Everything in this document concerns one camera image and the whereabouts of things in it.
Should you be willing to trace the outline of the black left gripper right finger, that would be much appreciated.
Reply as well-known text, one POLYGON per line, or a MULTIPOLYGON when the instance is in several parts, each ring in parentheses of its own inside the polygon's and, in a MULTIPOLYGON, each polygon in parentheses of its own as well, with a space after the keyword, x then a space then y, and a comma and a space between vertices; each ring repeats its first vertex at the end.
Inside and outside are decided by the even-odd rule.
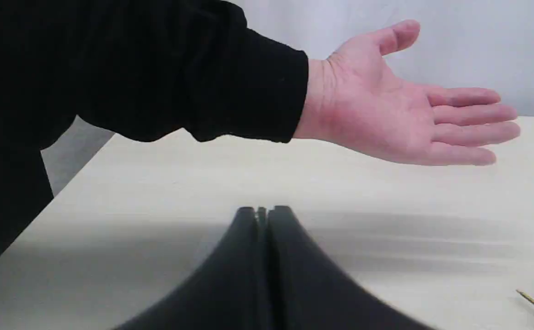
POLYGON ((276 330, 426 330, 364 290, 309 236, 291 208, 267 218, 276 330))

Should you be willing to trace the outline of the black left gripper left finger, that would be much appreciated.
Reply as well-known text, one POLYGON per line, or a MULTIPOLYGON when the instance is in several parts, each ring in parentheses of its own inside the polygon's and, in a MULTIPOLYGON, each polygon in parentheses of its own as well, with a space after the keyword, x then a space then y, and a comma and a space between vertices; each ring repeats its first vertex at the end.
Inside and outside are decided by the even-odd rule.
POLYGON ((119 330, 265 330, 266 210, 243 207, 214 251, 171 294, 119 330))

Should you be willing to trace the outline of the black sleeved forearm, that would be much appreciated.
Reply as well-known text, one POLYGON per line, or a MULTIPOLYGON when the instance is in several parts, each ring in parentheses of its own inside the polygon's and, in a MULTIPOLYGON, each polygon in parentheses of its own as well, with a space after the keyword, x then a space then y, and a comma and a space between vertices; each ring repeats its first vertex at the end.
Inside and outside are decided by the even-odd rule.
POLYGON ((0 0, 0 255, 53 199, 41 151, 76 117, 140 142, 287 143, 308 72, 223 0, 0 0))

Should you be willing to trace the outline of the open human hand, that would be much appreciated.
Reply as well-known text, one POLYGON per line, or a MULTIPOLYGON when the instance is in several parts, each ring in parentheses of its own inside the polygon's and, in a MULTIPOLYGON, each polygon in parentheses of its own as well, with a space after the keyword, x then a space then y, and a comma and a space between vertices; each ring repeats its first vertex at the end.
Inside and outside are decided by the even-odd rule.
POLYGON ((491 165, 487 145, 519 137, 517 112, 488 88, 444 88, 397 77, 384 57, 416 42, 420 23, 401 21, 309 60, 295 139, 321 140, 393 163, 491 165))

